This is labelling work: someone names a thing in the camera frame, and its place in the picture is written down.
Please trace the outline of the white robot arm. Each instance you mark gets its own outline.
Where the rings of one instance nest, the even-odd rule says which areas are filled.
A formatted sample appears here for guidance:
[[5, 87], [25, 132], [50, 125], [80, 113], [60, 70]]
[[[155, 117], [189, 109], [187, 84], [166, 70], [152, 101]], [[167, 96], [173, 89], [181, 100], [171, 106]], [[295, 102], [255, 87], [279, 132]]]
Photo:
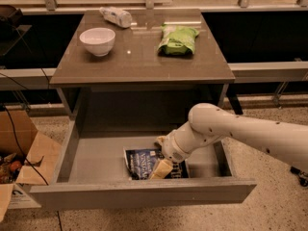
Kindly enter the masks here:
[[232, 115], [215, 105], [200, 103], [190, 109], [186, 123], [156, 139], [164, 158], [155, 164], [150, 177], [165, 178], [174, 163], [185, 161], [196, 149], [225, 137], [308, 172], [307, 126]]

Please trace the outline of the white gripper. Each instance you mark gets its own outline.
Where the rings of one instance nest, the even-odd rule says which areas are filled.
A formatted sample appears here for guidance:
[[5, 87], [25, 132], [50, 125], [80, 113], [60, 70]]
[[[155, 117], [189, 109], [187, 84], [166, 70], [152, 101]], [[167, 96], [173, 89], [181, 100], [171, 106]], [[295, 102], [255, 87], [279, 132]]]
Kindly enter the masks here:
[[155, 142], [162, 147], [165, 159], [155, 163], [150, 179], [164, 179], [171, 173], [173, 162], [181, 163], [192, 154], [193, 138], [187, 131], [173, 130], [166, 136], [157, 137]]

